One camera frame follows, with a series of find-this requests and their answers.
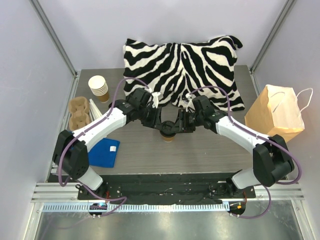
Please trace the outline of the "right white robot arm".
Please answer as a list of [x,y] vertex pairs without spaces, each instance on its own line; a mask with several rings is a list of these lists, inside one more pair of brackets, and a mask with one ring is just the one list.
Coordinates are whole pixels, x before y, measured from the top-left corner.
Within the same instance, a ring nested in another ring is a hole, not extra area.
[[190,101],[193,110],[179,109],[171,133],[192,133],[196,127],[224,136],[247,150],[252,156],[252,167],[236,172],[226,184],[226,193],[233,198],[254,185],[271,187],[294,169],[294,161],[285,139],[269,136],[243,125],[227,112],[216,110],[205,96]]

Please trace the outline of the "black plastic cup lid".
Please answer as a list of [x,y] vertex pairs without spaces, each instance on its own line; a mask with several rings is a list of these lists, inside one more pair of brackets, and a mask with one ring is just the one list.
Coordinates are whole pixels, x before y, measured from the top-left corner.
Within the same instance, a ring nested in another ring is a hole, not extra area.
[[174,126],[175,123],[173,121],[166,120],[161,124],[161,130],[159,132],[165,138],[172,138],[176,135],[173,130]]

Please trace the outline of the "brown paper coffee cup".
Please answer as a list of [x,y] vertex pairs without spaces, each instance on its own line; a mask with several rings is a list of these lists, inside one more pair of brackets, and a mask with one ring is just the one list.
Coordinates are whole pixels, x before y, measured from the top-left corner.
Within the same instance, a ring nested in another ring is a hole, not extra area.
[[162,139],[166,142],[166,143],[170,143],[174,140],[174,136],[163,136],[162,135]]

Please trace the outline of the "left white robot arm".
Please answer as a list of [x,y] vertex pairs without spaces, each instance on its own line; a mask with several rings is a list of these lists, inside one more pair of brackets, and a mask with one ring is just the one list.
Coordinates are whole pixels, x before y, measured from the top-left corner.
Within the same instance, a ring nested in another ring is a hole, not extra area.
[[91,149],[113,131],[135,120],[152,121],[159,103],[163,98],[160,92],[137,88],[125,99],[112,102],[110,109],[88,125],[69,132],[59,133],[54,148],[52,161],[58,165],[58,180],[62,182],[64,171],[73,180],[86,185],[89,194],[100,200],[107,192],[103,179],[89,165],[88,153]]

